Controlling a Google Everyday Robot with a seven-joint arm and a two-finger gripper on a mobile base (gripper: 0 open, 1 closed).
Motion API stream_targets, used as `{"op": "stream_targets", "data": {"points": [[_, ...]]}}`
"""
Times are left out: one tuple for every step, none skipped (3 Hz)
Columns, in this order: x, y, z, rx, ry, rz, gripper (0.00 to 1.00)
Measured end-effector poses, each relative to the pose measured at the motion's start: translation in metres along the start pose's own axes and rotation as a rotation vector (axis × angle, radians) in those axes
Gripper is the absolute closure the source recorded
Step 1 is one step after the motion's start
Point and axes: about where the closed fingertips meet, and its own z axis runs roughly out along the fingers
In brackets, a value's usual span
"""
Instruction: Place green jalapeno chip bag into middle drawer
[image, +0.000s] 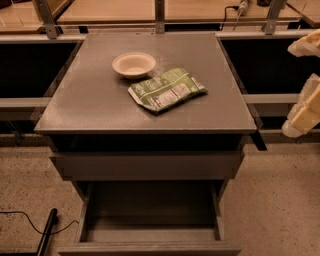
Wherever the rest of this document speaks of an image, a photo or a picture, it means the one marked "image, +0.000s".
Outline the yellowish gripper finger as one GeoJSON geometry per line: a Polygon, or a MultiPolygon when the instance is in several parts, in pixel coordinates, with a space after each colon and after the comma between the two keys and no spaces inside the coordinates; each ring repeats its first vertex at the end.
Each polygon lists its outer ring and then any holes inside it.
{"type": "Polygon", "coordinates": [[[282,125],[282,132],[290,138],[306,135],[320,123],[320,77],[312,74],[303,86],[298,102],[290,110],[282,125]]]}
{"type": "Polygon", "coordinates": [[[289,47],[288,52],[296,57],[317,56],[320,57],[320,29],[303,36],[294,41],[289,47]]]}

